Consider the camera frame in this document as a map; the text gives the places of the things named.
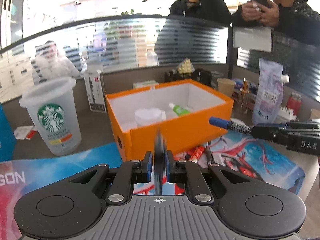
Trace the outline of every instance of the starbucks logo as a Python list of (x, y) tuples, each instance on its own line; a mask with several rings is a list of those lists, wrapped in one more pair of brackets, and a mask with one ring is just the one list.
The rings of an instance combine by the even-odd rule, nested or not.
[(38, 120), (48, 132), (57, 132), (63, 127), (64, 111), (57, 104), (47, 104), (39, 109)]

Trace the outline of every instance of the open box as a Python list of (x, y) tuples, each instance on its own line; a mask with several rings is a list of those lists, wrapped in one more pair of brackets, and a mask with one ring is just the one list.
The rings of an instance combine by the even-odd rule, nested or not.
[[(192, 109), (190, 114), (177, 116), (169, 103)], [(211, 116), (230, 119), (233, 100), (216, 90), (191, 79), (169, 82), (107, 95), (108, 114), (113, 135), (123, 161), (142, 160), (153, 151), (158, 130), (167, 149), (181, 153), (227, 131), (209, 124)], [(156, 107), (166, 112), (165, 121), (137, 127), (134, 112)]]

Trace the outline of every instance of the hand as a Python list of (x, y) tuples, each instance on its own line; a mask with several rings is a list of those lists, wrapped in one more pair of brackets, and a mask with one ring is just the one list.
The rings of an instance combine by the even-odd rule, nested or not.
[(253, 6), (253, 3), (256, 2), (247, 1), (242, 5), (241, 15), (246, 22), (257, 21), (261, 19), (262, 13), (259, 7), (257, 7), (257, 3), (255, 4), (255, 6)]
[(265, 26), (276, 27), (279, 25), (279, 6), (275, 2), (272, 2), (270, 0), (267, 1), (271, 5), (271, 8), (267, 8), (261, 4), (258, 4), (258, 7), (263, 11), (259, 22)]

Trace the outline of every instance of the red jar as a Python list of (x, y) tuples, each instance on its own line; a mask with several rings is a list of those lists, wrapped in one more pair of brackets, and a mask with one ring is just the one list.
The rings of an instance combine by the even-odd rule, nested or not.
[(291, 93), (291, 96), (288, 98), (287, 108), (293, 110), (294, 115), (298, 115), (300, 106), (301, 106), (302, 97), (298, 93)]

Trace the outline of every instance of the gray ribbed plate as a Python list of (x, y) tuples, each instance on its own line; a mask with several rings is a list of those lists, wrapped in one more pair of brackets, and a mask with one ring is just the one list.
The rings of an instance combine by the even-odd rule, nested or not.
[[(102, 219), (72, 240), (249, 240), (234, 233), (213, 209), (192, 204), (187, 196), (133, 196), (107, 208)], [(300, 240), (293, 234), (288, 240)]]

